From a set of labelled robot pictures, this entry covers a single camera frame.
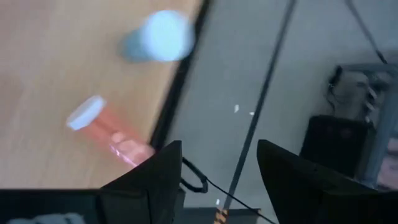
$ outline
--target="wooden table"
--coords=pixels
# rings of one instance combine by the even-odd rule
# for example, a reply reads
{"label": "wooden table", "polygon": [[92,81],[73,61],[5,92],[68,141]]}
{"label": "wooden table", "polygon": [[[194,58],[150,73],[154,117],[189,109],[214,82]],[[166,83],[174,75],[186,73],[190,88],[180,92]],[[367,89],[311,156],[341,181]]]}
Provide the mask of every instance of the wooden table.
{"label": "wooden table", "polygon": [[150,13],[194,20],[200,0],[0,0],[0,187],[101,187],[130,168],[65,126],[99,94],[149,139],[176,63],[128,63],[116,46]]}

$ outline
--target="white bottle cap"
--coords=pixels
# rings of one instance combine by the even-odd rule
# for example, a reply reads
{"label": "white bottle cap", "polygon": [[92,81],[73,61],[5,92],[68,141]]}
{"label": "white bottle cap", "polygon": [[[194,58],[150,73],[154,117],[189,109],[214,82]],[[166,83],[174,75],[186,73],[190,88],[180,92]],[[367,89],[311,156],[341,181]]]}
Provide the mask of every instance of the white bottle cap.
{"label": "white bottle cap", "polygon": [[188,18],[172,10],[156,12],[141,27],[141,44],[154,60],[173,61],[187,56],[194,42]]}
{"label": "white bottle cap", "polygon": [[92,96],[82,103],[67,119],[67,126],[77,131],[88,126],[101,113],[106,101],[99,95]]}

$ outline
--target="concrete floor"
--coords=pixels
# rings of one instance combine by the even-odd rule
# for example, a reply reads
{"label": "concrete floor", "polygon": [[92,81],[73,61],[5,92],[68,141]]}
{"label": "concrete floor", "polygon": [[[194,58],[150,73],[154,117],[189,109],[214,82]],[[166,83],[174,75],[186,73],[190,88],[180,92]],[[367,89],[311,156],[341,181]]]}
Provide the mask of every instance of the concrete floor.
{"label": "concrete floor", "polygon": [[[217,0],[206,19],[198,53],[169,136],[183,155],[228,190],[272,57],[287,0]],[[398,1],[354,0],[374,40],[394,61]],[[298,154],[314,114],[327,114],[326,82],[336,64],[376,62],[371,44],[344,0],[299,0],[274,71],[235,196],[276,220],[256,160],[258,139]],[[199,185],[186,169],[183,177]],[[213,207],[225,195],[210,187],[188,193],[186,207]],[[242,208],[233,202],[232,208]]]}

